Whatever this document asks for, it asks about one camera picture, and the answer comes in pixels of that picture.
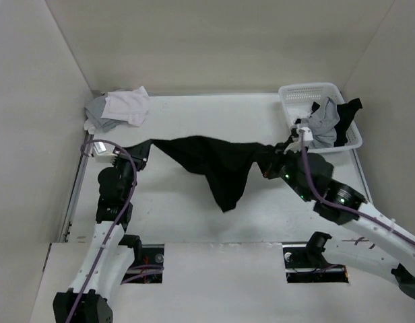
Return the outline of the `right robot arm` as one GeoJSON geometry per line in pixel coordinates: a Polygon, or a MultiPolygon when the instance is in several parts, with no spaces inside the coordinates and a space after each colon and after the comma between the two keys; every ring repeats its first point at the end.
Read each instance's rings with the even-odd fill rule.
{"type": "Polygon", "coordinates": [[[314,202],[320,217],[367,239],[372,248],[358,241],[335,239],[316,231],[305,246],[305,260],[316,269],[334,264],[351,266],[398,286],[415,300],[415,236],[384,216],[364,195],[334,180],[333,166],[322,155],[286,151],[282,144],[258,153],[264,178],[281,178],[304,201],[314,202]]]}

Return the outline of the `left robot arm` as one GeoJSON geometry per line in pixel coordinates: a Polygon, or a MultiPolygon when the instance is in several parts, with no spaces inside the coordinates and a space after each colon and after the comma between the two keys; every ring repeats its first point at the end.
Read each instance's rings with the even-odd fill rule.
{"type": "Polygon", "coordinates": [[[114,144],[106,150],[107,140],[85,142],[85,156],[103,159],[111,165],[98,175],[99,199],[94,233],[75,279],[66,292],[53,300],[56,322],[112,322],[111,299],[129,268],[143,260],[139,236],[127,234],[137,186],[137,172],[145,168],[151,142],[123,148],[114,144]]]}

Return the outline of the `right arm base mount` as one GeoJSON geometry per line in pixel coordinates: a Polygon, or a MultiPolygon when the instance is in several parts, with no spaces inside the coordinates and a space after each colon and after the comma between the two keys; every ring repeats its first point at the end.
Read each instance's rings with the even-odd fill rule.
{"type": "Polygon", "coordinates": [[[348,283],[348,273],[342,264],[326,261],[325,244],[329,234],[316,231],[308,242],[282,245],[288,283],[348,283]]]}

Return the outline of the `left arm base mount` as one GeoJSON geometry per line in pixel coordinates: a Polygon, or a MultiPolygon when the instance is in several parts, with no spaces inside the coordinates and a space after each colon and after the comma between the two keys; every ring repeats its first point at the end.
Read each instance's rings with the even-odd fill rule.
{"type": "Polygon", "coordinates": [[[143,245],[140,256],[127,270],[124,281],[130,284],[158,284],[162,282],[164,244],[143,245]]]}

